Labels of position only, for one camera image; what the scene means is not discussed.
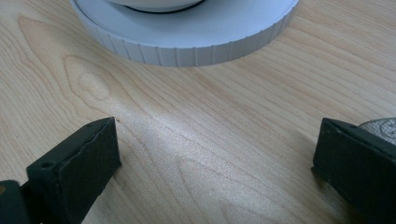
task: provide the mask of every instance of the white plate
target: white plate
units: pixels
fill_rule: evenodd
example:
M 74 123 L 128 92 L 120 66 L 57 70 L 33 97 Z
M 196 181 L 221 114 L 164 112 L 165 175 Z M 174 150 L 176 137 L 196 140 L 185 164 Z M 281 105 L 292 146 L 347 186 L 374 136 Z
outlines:
M 164 66 L 201 66 L 262 48 L 284 30 L 298 0 L 206 0 L 166 15 L 106 0 L 71 3 L 91 36 L 121 56 Z

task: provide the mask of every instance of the hole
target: hole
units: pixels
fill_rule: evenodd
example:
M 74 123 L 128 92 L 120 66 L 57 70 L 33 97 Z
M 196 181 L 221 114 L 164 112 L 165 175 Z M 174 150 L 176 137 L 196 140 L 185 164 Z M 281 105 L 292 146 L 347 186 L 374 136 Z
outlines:
M 53 161 L 45 161 L 43 163 L 41 163 L 41 167 L 44 169 L 50 168 L 51 166 L 53 166 L 55 162 Z
M 0 194 L 4 193 L 6 191 L 6 187 L 3 185 L 0 185 Z

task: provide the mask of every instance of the light wood surface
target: light wood surface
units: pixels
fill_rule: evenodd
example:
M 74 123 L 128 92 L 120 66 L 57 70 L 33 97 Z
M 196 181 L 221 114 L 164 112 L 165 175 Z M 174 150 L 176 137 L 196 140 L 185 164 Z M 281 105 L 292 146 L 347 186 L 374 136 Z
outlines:
M 84 223 L 359 223 L 310 171 L 320 122 L 395 101 L 393 0 L 301 0 L 264 49 L 198 68 L 122 59 L 67 0 L 0 1 L 0 179 L 118 121 L 123 165 Z

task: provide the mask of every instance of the wooden table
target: wooden table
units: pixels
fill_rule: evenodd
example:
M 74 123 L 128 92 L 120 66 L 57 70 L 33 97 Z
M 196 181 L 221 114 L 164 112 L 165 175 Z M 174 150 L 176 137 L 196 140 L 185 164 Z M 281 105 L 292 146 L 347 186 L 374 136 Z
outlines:
M 0 179 L 114 116 L 123 165 L 84 223 L 359 222 L 310 168 L 322 118 L 395 116 L 395 36 L 395 1 L 301 0 L 264 49 L 164 68 L 102 48 L 67 0 L 2 0 Z

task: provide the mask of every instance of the black rim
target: black rim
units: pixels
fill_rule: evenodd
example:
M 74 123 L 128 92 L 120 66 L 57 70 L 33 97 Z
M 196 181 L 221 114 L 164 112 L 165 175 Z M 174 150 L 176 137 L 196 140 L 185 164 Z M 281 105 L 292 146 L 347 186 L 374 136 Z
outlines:
M 185 10 L 189 10 L 190 8 L 193 8 L 193 7 L 197 7 L 197 6 L 201 5 L 204 1 L 205 0 L 202 0 L 201 2 L 198 2 L 198 3 L 196 3 L 196 4 L 192 5 L 192 6 L 184 7 L 182 9 L 175 10 L 175 11 L 167 11 L 167 12 L 150 12 L 150 11 L 139 10 L 139 9 L 136 9 L 136 8 L 133 8 L 133 7 L 128 7 L 128 8 L 133 10 L 133 11 L 147 13 L 147 14 L 173 14 L 173 13 L 178 13 L 178 12 L 182 12 L 182 11 L 185 11 Z

